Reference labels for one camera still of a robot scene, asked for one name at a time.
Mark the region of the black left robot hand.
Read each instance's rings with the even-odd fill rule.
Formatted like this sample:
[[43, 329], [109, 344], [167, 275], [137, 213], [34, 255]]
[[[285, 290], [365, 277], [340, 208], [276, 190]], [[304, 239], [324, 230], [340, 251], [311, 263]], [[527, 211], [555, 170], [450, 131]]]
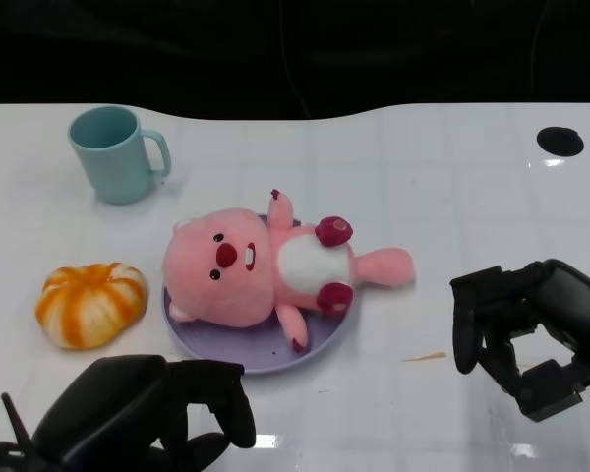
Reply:
[[256, 427], [239, 364], [101, 358], [59, 396], [33, 436], [61, 471], [203, 471]]

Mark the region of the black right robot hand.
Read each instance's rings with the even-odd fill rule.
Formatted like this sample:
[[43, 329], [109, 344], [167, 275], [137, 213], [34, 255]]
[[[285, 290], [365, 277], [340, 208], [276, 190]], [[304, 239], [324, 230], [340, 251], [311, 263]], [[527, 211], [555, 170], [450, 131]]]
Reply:
[[[519, 270], [493, 266], [454, 278], [452, 347], [456, 369], [476, 366], [541, 422], [580, 403], [590, 390], [590, 277], [559, 260]], [[573, 356], [519, 371], [513, 339], [542, 326]]]

